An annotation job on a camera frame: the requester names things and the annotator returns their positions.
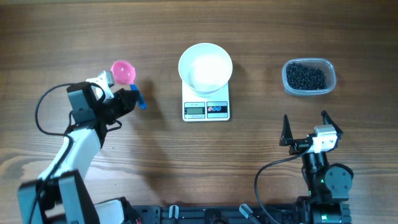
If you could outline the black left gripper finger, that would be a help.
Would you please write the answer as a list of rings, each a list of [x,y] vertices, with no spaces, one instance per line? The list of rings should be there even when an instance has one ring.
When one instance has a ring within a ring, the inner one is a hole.
[[[119,89],[118,91],[115,91],[113,93],[114,97],[112,101],[114,103],[130,103],[129,99],[129,90],[125,90],[123,88]]]
[[[139,99],[138,90],[118,90],[118,107],[119,107],[118,117],[120,118],[125,114],[128,114],[131,111],[133,111],[138,99]]]

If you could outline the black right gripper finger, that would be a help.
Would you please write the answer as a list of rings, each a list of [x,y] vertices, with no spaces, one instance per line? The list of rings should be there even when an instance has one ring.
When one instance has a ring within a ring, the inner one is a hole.
[[[294,138],[290,128],[288,116],[285,114],[283,118],[282,133],[280,136],[279,146],[291,146]]]
[[[336,135],[337,136],[342,136],[343,131],[338,127],[338,125],[330,118],[329,114],[326,112],[326,110],[323,110],[321,112],[321,116],[323,118],[323,124],[324,125],[332,125],[334,129],[336,130]]]

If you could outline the pink scoop with blue handle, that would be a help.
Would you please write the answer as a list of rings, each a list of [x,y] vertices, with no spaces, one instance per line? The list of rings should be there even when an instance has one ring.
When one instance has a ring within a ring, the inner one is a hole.
[[[142,110],[146,109],[145,99],[135,84],[136,69],[126,60],[117,60],[111,67],[111,72],[116,83],[130,86],[131,89],[124,92],[128,100],[135,101]]]

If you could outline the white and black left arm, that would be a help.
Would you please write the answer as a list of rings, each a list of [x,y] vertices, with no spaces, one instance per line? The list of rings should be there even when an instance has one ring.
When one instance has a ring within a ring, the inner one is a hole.
[[[138,89],[116,92],[109,84],[66,83],[72,106],[63,145],[36,180],[20,185],[17,196],[24,223],[141,223],[124,198],[94,204],[84,184],[106,135],[121,128],[119,118],[141,103]]]

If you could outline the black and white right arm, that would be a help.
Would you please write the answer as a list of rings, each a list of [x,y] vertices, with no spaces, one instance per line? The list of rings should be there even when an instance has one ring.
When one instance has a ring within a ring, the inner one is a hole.
[[[302,159],[302,175],[308,196],[299,196],[295,203],[298,223],[352,222],[349,199],[354,173],[344,164],[330,164],[327,153],[338,147],[343,131],[326,111],[321,112],[323,124],[303,139],[292,135],[287,115],[284,115],[280,146],[288,146],[291,156]]]

